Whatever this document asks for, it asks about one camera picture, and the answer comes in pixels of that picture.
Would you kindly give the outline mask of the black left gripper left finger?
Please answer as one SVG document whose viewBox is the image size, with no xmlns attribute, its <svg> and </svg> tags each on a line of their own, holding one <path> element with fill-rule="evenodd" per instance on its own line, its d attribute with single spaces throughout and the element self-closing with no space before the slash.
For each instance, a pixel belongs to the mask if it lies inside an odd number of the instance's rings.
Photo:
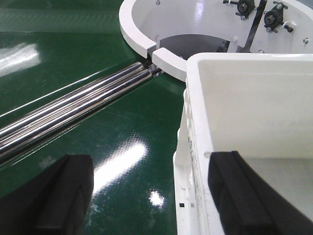
<svg viewBox="0 0 313 235">
<path fill-rule="evenodd" d="M 93 192 L 93 160 L 65 155 L 0 200 L 2 235 L 77 235 Z"/>
</svg>

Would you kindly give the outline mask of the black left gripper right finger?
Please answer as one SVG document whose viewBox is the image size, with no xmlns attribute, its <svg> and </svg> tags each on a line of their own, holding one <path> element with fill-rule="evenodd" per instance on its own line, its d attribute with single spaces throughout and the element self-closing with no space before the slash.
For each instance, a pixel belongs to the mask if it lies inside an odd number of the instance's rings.
<svg viewBox="0 0 313 235">
<path fill-rule="evenodd" d="M 311 235 L 313 222 L 237 151 L 213 152 L 208 186 L 226 235 Z"/>
</svg>

